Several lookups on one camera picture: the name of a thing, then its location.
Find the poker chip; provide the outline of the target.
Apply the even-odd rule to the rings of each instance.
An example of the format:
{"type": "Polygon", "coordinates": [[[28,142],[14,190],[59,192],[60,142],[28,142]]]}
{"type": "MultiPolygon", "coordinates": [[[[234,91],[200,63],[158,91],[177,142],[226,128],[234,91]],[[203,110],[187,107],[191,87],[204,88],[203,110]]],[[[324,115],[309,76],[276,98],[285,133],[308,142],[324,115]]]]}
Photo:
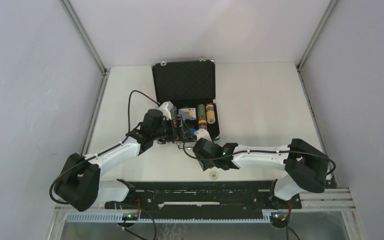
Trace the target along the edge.
{"type": "Polygon", "coordinates": [[[211,180],[215,181],[219,178],[219,173],[215,170],[210,171],[209,177],[211,180]]]}

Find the playing card deck box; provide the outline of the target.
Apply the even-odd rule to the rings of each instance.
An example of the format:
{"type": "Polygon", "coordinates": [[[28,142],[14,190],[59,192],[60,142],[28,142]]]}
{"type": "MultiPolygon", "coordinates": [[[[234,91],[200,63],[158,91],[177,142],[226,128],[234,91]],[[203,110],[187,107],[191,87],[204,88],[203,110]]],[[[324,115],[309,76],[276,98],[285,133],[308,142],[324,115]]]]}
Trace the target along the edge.
{"type": "Polygon", "coordinates": [[[186,120],[196,120],[198,117],[196,108],[180,108],[178,110],[178,115],[186,120]]]}

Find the yellow chip stack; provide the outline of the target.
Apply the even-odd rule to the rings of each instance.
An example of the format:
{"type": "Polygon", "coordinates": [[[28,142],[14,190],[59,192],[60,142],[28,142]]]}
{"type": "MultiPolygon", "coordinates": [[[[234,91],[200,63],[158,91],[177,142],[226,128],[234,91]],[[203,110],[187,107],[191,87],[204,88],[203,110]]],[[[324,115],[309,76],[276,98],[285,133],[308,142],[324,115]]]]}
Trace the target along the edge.
{"type": "Polygon", "coordinates": [[[213,103],[208,103],[205,106],[206,120],[208,124],[214,124],[216,122],[215,106],[213,103]]]}

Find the black aluminium poker case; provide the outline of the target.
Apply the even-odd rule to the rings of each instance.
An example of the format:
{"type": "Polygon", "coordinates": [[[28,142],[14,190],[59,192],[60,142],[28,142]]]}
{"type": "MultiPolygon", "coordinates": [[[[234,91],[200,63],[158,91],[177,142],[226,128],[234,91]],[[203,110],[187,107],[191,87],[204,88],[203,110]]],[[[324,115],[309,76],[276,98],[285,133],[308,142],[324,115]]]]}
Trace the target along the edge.
{"type": "MultiPolygon", "coordinates": [[[[213,103],[216,121],[207,123],[207,131],[213,141],[220,139],[220,127],[216,105],[216,65],[213,60],[189,60],[158,62],[151,66],[155,96],[159,103],[170,101],[173,104],[171,115],[178,115],[182,108],[196,108],[200,104],[213,103]]],[[[196,120],[183,120],[193,132],[199,129],[196,120]]]]}

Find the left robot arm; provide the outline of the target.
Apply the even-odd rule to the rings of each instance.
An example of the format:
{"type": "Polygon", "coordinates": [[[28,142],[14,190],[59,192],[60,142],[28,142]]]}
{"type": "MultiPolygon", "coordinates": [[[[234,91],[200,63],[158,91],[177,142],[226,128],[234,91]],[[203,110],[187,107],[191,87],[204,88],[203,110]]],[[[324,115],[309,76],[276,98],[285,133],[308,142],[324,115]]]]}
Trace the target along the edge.
{"type": "Polygon", "coordinates": [[[135,158],[154,145],[156,140],[175,139],[174,122],[159,109],[150,109],[126,137],[96,153],[71,154],[59,176],[49,188],[52,201],[70,205],[84,212],[97,202],[118,202],[129,209],[137,196],[119,180],[101,182],[101,177],[121,163],[135,158]]]}

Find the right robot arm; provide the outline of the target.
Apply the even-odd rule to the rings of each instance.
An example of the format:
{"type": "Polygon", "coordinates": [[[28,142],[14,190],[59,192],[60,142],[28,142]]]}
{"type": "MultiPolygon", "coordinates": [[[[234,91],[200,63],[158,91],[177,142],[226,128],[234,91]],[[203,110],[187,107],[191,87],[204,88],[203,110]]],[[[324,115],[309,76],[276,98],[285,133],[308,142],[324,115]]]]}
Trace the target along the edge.
{"type": "Polygon", "coordinates": [[[198,160],[204,170],[213,167],[230,170],[265,168],[283,171],[286,175],[271,186],[269,203],[282,208],[301,192],[323,193],[329,165],[334,162],[323,152],[300,138],[290,144],[275,147],[255,147],[238,143],[220,146],[205,138],[192,149],[191,158],[198,160]]]}

